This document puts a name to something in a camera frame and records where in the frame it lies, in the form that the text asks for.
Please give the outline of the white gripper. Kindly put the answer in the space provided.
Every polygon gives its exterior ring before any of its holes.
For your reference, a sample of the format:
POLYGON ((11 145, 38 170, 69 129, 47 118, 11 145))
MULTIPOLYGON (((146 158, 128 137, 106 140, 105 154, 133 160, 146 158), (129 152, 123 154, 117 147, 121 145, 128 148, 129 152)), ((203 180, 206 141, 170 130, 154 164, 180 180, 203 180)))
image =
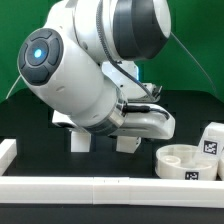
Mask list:
POLYGON ((54 89, 51 107, 92 135, 170 139, 175 119, 153 104, 129 104, 114 83, 54 89))

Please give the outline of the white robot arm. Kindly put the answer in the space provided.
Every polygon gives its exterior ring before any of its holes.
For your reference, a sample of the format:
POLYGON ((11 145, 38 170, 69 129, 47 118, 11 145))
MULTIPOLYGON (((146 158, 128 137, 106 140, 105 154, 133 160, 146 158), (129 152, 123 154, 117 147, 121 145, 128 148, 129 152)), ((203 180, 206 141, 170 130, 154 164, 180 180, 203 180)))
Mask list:
POLYGON ((171 31, 167 0, 61 0, 17 59, 28 88, 80 131, 170 139, 175 119, 141 83, 132 98, 102 64, 155 57, 171 31))

